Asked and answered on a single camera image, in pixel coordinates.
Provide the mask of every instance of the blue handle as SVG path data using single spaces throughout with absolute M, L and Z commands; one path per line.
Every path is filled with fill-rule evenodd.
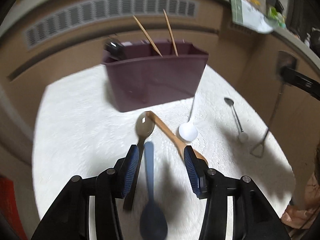
M 153 200 L 153 143 L 144 144 L 144 158 L 146 161 L 147 185 L 149 200 Z

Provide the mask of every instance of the screw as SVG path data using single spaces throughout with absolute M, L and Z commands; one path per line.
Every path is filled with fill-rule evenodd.
M 72 181 L 72 182 L 77 182 L 77 181 L 79 181 L 79 179 L 80 179 L 80 176 L 79 176 L 79 175 L 76 175 L 76 176 L 73 176 L 73 177 L 71 178 L 71 181 Z
M 249 183 L 251 181 L 251 178 L 249 176 L 243 176 L 242 179 L 246 183 Z
M 115 173 L 116 173 L 116 170 L 114 168 L 107 169 L 107 174 L 112 175 L 112 174 L 115 174 Z
M 207 169 L 207 173 L 209 175 L 215 175 L 217 173 L 217 171 L 215 169 Z

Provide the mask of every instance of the red object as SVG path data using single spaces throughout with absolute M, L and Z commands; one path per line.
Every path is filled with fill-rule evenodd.
M 126 60 L 116 61 L 104 51 L 103 63 L 120 112 L 193 97 L 198 88 L 208 53 L 190 42 L 177 41 L 179 57 L 171 42 L 155 42 L 163 57 L 149 43 L 124 47 Z
M 13 182 L 0 177 L 0 211 L 21 240 L 28 240 L 19 218 Z

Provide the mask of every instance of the purple container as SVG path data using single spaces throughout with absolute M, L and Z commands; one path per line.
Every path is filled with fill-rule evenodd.
M 177 41 L 179 54 L 169 41 L 155 42 L 163 57 L 149 43 L 124 47 L 126 60 L 115 61 L 104 50 L 103 64 L 113 90 L 116 108 L 128 112 L 193 97 L 208 53 L 189 42 Z

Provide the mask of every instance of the chopstick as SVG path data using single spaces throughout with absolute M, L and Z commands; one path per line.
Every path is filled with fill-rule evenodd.
M 166 22 L 167 22 L 167 26 L 168 26 L 168 29 L 169 29 L 169 33 L 170 33 L 171 41 L 172 41 L 172 44 L 173 44 L 174 52 L 176 53 L 176 56 L 178 57 L 178 51 L 177 51 L 176 43 L 174 42 L 172 30 L 171 30 L 170 23 L 169 23 L 169 19 L 168 19 L 168 17 L 167 17 L 167 14 L 166 14 L 166 12 L 165 12 L 165 9 L 163 9 L 163 13 L 164 13 L 164 17 L 165 17 L 165 20 L 166 20 Z
M 133 18 L 136 20 L 137 24 L 139 25 L 140 29 L 143 31 L 144 35 L 147 37 L 148 41 L 151 43 L 153 49 L 158 52 L 158 54 L 162 57 L 159 49 L 157 48 L 157 46 L 155 45 L 155 43 L 153 42 L 153 40 L 150 38 L 149 34 L 146 32 L 146 30 L 144 29 L 144 27 L 141 25 L 141 23 L 138 21 L 138 19 L 133 15 Z

